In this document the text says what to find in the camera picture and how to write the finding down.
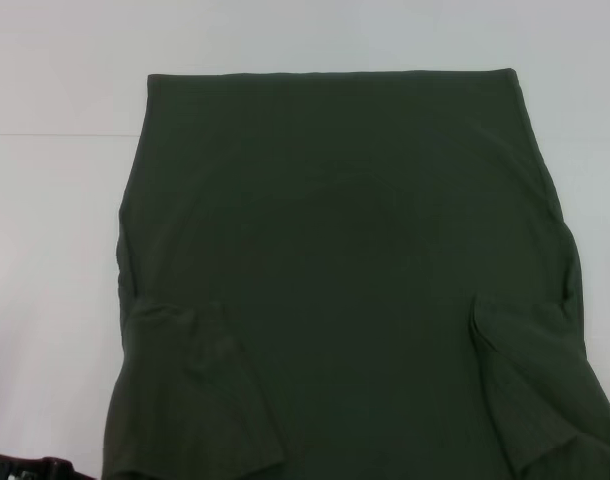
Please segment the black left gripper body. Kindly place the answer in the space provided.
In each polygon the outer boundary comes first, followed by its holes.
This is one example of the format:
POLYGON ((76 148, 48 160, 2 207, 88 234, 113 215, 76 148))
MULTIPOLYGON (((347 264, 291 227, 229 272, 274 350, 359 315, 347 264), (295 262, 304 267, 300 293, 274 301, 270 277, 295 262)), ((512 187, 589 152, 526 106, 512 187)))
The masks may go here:
POLYGON ((67 460, 43 457, 24 459, 0 454, 0 480, 86 480, 67 460))

